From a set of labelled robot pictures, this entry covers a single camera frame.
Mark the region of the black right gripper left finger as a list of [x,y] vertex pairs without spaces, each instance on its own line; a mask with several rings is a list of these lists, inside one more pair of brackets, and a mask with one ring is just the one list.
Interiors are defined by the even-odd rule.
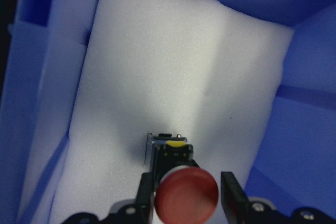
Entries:
[[152,173],[141,175],[138,192],[135,198],[135,205],[141,216],[141,223],[152,223],[154,208]]

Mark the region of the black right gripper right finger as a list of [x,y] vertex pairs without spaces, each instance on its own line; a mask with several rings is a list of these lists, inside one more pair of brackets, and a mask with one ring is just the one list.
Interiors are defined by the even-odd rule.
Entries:
[[248,198],[232,172],[221,172],[221,205],[228,223],[243,223]]

